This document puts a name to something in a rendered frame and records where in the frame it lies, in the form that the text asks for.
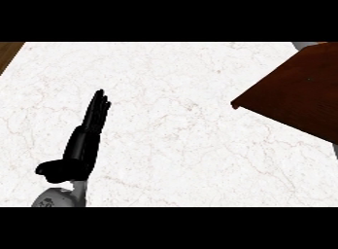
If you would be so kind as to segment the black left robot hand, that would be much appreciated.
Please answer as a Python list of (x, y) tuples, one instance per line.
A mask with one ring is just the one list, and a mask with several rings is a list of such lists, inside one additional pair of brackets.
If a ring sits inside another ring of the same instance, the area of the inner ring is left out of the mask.
[(36, 173), (46, 177), (49, 183), (86, 181), (94, 169), (100, 134), (105, 128), (112, 102), (100, 89), (87, 106), (83, 124), (75, 128), (69, 138), (64, 158), (41, 163)]

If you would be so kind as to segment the dark brown wooden tray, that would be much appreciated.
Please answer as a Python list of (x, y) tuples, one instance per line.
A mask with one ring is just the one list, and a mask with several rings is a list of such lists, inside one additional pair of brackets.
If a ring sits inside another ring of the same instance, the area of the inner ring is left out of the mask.
[(305, 47), (231, 105), (338, 145), (338, 42)]

